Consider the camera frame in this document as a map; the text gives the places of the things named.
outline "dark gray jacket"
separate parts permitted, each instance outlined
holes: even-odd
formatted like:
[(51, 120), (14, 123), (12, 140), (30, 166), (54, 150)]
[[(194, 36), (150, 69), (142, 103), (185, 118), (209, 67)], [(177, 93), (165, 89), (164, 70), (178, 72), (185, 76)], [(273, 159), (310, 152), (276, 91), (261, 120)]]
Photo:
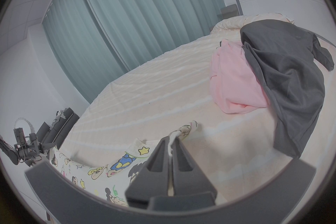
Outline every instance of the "dark gray jacket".
[(316, 35), (279, 20), (240, 30), (245, 56), (278, 116), (274, 148), (300, 157), (321, 111), (325, 89), (314, 58), (331, 71), (334, 62)]

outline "curtain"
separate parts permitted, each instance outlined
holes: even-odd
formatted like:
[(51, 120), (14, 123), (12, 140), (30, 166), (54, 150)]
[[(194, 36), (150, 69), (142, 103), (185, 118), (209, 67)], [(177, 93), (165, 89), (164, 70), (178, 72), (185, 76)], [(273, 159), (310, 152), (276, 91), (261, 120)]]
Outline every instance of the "curtain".
[(61, 67), (92, 102), (137, 66), (210, 33), (223, 0), (54, 0), (43, 21)]

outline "mattress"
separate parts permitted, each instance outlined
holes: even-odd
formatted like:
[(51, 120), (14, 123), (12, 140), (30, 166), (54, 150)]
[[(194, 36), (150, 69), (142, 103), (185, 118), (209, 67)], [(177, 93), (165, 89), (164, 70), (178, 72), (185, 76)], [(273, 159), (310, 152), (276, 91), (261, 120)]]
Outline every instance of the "mattress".
[[(272, 147), (276, 115), (271, 107), (223, 113), (209, 93), (209, 63), (222, 39), (239, 41), (240, 28), (260, 19), (293, 23), (281, 14), (230, 18), (210, 35), (146, 62), (105, 87), (60, 151), (83, 165), (99, 166), (123, 155), (136, 138), (160, 139), (195, 120), (198, 129), (183, 143), (226, 201), (259, 188), (291, 160)], [(320, 42), (336, 59), (336, 48)], [(301, 159), (318, 167), (326, 152), (334, 150), (336, 79), (334, 71), (315, 63), (324, 75), (325, 102)]]

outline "pink garment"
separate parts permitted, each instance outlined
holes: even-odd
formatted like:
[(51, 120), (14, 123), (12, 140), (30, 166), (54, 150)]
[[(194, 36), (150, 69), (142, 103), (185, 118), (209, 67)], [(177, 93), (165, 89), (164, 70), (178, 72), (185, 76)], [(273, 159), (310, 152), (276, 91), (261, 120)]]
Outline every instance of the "pink garment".
[(210, 93), (224, 113), (244, 114), (269, 105), (245, 58), (242, 43), (227, 39), (211, 58)]

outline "robotic arm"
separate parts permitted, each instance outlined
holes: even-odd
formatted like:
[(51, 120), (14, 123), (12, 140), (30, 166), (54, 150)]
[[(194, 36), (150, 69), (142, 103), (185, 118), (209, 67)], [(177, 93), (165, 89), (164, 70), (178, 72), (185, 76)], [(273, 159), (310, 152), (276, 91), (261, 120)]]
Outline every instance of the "robotic arm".
[(3, 140), (2, 136), (0, 136), (0, 149), (5, 152), (15, 165), (18, 165), (19, 162), (25, 162), (28, 160), (33, 162), (39, 161), (42, 159), (41, 155), (44, 155), (45, 152), (56, 146), (56, 143), (40, 143), (35, 133), (29, 135), (30, 143), (28, 144), (22, 128), (14, 129), (14, 135), (17, 141), (14, 147), (7, 144)]

